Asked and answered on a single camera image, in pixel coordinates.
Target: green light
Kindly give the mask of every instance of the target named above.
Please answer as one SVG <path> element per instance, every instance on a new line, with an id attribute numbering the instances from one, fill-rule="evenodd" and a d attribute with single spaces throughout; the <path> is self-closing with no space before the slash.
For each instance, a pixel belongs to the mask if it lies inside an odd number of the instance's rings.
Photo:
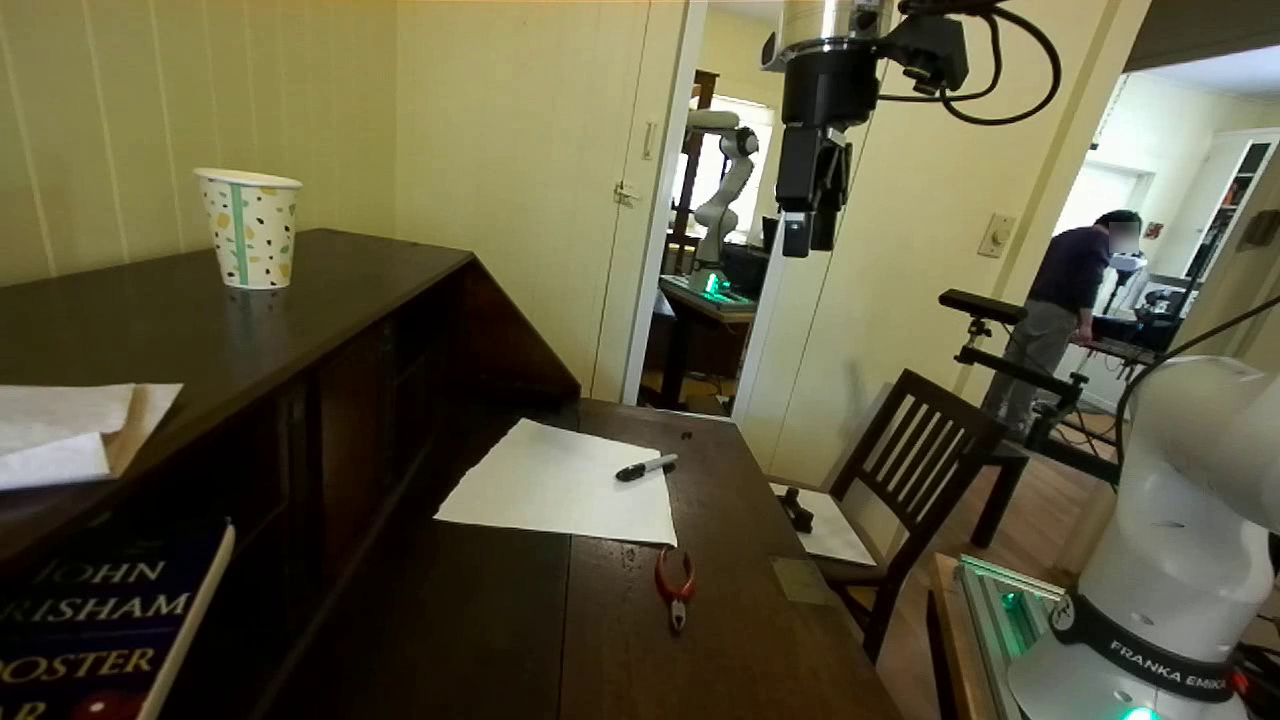
<path id="1" fill-rule="evenodd" d="M 1120 720 L 1158 720 L 1152 710 L 1128 710 Z"/>

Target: floor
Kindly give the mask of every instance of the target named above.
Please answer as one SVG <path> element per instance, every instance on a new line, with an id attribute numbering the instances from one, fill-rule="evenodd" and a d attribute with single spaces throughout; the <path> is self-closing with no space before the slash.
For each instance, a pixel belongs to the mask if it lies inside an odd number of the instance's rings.
<path id="1" fill-rule="evenodd" d="M 965 554 L 968 532 L 980 517 L 980 505 L 991 487 L 991 474 L 983 474 L 965 505 L 953 514 L 953 522 L 941 530 L 930 554 Z M 974 554 L 994 565 L 1030 572 L 1030 576 L 1052 576 L 1059 581 L 1059 565 L 1076 555 L 1076 522 L 1086 514 L 1093 491 L 1100 491 L 1093 478 L 1052 466 L 1052 461 L 1030 461 L 1006 514 L 1004 526 L 991 540 L 991 548 Z M 880 654 L 880 681 L 888 685 L 897 710 L 905 720 L 935 720 L 935 687 L 930 687 L 930 665 L 927 665 L 927 633 L 922 633 L 922 604 L 927 604 L 927 561 L 917 565 L 913 581 L 898 594 L 898 608 L 888 623 L 888 642 Z"/>

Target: wooden chair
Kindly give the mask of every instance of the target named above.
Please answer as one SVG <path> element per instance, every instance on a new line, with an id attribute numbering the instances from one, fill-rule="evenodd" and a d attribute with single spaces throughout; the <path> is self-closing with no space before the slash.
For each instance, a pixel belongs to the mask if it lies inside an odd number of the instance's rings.
<path id="1" fill-rule="evenodd" d="M 917 371 L 898 371 L 839 467 L 830 486 L 839 514 L 852 522 L 860 517 L 852 505 L 880 501 L 880 517 L 897 526 L 891 554 L 873 554 L 873 567 L 818 561 L 825 581 L 865 627 L 865 654 L 873 659 L 880 657 L 905 576 L 959 505 L 971 478 L 988 466 L 994 446 L 999 424 L 988 414 Z"/>

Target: polka dot cup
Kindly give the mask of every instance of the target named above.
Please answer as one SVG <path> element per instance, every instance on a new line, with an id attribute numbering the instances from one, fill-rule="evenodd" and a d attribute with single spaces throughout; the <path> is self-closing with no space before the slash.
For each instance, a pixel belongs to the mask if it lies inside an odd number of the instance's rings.
<path id="1" fill-rule="evenodd" d="M 275 292 L 293 282 L 296 191 L 298 181 L 196 169 L 215 267 L 229 289 Z"/>

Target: door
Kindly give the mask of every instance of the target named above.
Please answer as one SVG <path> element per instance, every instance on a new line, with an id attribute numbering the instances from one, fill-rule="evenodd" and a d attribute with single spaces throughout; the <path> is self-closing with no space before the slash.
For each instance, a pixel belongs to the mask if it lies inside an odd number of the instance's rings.
<path id="1" fill-rule="evenodd" d="M 681 15 L 400 4 L 397 231 L 471 250 L 588 398 L 625 377 Z"/>

